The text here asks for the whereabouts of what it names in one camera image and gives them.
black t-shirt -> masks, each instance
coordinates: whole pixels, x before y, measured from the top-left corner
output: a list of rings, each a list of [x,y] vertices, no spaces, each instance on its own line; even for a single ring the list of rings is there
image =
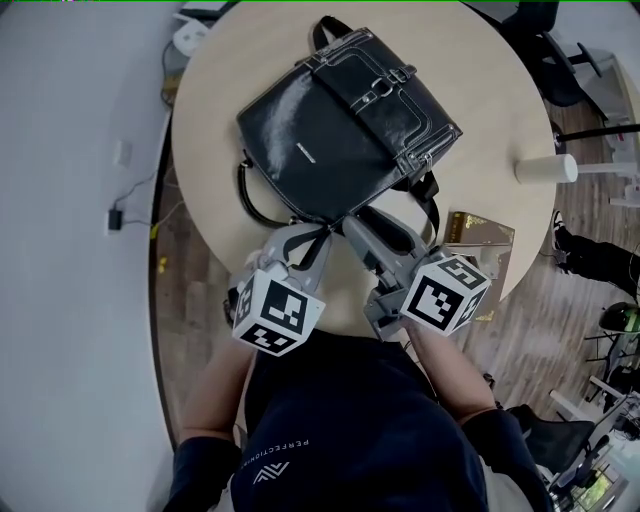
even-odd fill
[[[259,354],[245,412],[244,453],[212,438],[178,448],[166,511],[206,511],[232,474],[236,512],[485,511],[478,455],[550,510],[515,418],[459,427],[397,343],[315,331],[281,358]]]

cable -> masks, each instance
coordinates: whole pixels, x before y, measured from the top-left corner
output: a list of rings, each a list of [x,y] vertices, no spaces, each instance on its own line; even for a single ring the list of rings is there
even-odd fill
[[[173,105],[169,102],[164,94],[164,83],[167,80],[167,63],[165,62],[165,59],[167,57],[167,50],[171,46],[172,42],[173,40],[169,40],[169,42],[165,45],[164,50],[162,50],[162,56],[160,57],[160,61],[162,62],[162,87],[160,88],[160,99],[169,110],[173,109]]]
[[[131,194],[133,194],[133,191],[138,188],[140,185],[144,185],[145,183],[150,182],[154,176],[158,173],[158,170],[156,169],[155,171],[153,171],[153,173],[151,174],[151,176],[149,176],[148,178],[145,178],[141,181],[139,181],[138,183],[134,184],[131,189],[129,190],[129,192],[127,192],[126,194],[121,195],[120,197],[118,197],[114,202],[113,202],[113,208],[117,208],[118,207],[118,203],[120,201],[122,201],[123,199],[126,199],[127,197],[129,197]]]
[[[556,260],[556,265],[559,265],[559,264],[560,264],[560,262],[558,261],[558,258],[556,258],[556,255],[555,255],[555,254],[545,254],[545,253],[543,253],[542,251],[538,251],[538,254],[539,254],[540,256],[544,256],[545,258],[553,258],[554,260]]]
[[[144,220],[139,220],[139,219],[135,219],[135,220],[127,220],[124,221],[122,223],[123,226],[126,226],[127,224],[143,224],[145,226],[151,226],[151,227],[155,227],[155,228],[159,228],[160,226],[162,226],[162,224],[164,224],[166,221],[169,220],[169,217],[171,217],[171,215],[173,215],[173,212],[175,212],[179,206],[182,206],[184,204],[184,201],[180,201],[179,203],[176,203],[173,208],[171,208],[171,210],[169,210],[169,213],[167,213],[162,220],[159,220],[158,222],[156,222],[155,224],[152,224],[150,222],[144,221]]]
[[[171,188],[180,188],[180,185],[178,185],[177,183],[169,183],[167,182],[167,178],[169,177],[169,174],[171,174],[172,171],[175,171],[176,168],[174,165],[172,165],[171,167],[169,167],[169,169],[167,169],[167,172],[164,174],[164,179],[162,180],[162,184],[167,186],[167,187],[171,187]]]

white cup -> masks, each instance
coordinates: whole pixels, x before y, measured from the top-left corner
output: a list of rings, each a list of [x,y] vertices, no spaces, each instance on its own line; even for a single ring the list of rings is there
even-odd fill
[[[571,155],[532,158],[516,163],[520,183],[573,183],[578,179],[578,164]]]

black leather handbag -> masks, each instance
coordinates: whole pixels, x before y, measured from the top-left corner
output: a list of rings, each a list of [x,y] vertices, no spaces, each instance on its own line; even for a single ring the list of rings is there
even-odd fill
[[[336,37],[331,44],[325,30]],[[255,167],[302,221],[337,228],[393,188],[411,193],[437,233],[431,169],[462,132],[416,68],[370,30],[325,16],[312,35],[316,53],[237,117],[248,156],[238,168],[245,210],[266,226],[284,225],[252,205],[245,172]]]

person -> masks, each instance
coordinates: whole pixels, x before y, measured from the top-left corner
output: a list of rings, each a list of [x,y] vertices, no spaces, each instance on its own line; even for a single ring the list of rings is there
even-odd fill
[[[242,452],[254,353],[223,343],[187,400],[165,512],[551,511],[515,417],[451,340],[405,321],[426,376],[400,343],[319,330],[258,352]]]
[[[553,212],[551,225],[553,250],[560,270],[611,283],[638,302],[640,257],[635,252],[570,233],[557,210]]]

